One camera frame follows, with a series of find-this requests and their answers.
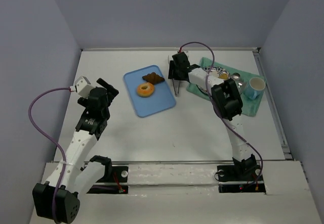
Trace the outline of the metal kitchen tongs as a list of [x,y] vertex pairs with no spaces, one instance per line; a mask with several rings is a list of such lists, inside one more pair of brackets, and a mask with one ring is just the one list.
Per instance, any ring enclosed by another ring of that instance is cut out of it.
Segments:
[[175,64],[174,61],[170,58],[170,56],[168,56],[168,64],[169,64],[168,79],[172,81],[174,95],[178,97],[179,90],[180,90],[180,81],[177,79],[177,75],[175,73]]

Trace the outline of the oval seeded bread roll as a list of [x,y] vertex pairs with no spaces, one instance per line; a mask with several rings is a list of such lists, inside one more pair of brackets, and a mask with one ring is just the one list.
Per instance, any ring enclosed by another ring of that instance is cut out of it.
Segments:
[[222,80],[227,80],[228,75],[226,73],[223,73],[223,74],[219,75],[219,78],[222,79]]

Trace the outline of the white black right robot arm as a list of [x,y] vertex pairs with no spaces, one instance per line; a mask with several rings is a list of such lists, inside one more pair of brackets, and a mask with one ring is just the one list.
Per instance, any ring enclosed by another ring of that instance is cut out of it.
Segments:
[[203,70],[199,65],[190,64],[184,52],[172,55],[169,62],[169,79],[187,81],[206,90],[213,110],[226,127],[231,147],[233,164],[217,171],[218,181],[247,181],[255,184],[262,175],[261,154],[244,138],[240,122],[242,99],[233,79],[220,79]]

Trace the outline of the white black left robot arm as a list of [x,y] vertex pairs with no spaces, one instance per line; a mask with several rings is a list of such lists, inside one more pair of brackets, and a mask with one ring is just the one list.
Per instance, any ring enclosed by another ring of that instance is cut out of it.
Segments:
[[80,208],[81,196],[86,194],[99,179],[110,176],[111,159],[95,155],[84,166],[85,158],[100,139],[110,118],[109,106],[118,90],[102,78],[93,86],[81,76],[70,92],[79,95],[78,104],[84,111],[75,127],[67,150],[58,146],[62,154],[55,170],[43,184],[36,184],[32,196],[39,217],[55,223],[72,223]]

